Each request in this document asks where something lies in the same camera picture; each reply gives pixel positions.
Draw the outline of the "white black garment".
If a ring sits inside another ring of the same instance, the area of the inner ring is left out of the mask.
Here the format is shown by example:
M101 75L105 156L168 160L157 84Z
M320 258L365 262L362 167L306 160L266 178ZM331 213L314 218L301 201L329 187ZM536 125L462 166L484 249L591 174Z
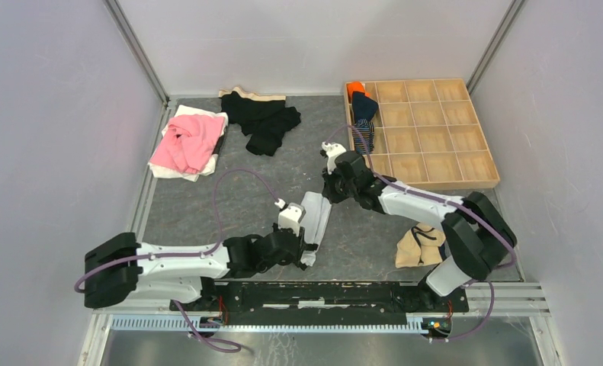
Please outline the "white black garment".
M303 196L300 205L305 210L305 214L300 222L300 225L305 230L304 242L316 245L315 249L305 251L300 261L302 264L312 267L316 261L316 253L326 233L332 204L320 193L308 191Z

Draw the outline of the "navy striped boxer underwear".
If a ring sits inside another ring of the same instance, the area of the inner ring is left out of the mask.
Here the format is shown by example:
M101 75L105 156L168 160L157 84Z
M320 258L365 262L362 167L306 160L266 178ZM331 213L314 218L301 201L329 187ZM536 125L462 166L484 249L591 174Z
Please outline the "navy striped boxer underwear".
M375 126L371 120L359 119L353 124L356 131L353 135L354 150L366 155L374 151Z

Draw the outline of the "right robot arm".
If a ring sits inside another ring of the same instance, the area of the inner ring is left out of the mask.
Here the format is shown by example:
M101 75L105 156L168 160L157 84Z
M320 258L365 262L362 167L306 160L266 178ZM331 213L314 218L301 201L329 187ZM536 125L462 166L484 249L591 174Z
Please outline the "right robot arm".
M515 263L516 236L484 194L450 196L410 187L373 172L360 153L338 143L323 143L322 155L327 159L322 194L331 203L352 198L365 210L405 217L444 234L450 255L421 280L418 299L424 309L437 311L454 290L485 281L506 267L505 257Z

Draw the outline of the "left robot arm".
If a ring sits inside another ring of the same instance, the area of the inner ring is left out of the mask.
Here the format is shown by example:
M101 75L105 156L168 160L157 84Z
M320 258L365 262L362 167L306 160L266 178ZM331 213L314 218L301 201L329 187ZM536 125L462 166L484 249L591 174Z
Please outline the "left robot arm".
M218 245L158 246L120 233L85 255L75 290L90 309L126 300L174 300L205 311L217 302L217 289L208 281L251 278L275 266L306 269L304 257L319 246L304 235L276 227L266 236L230 237Z

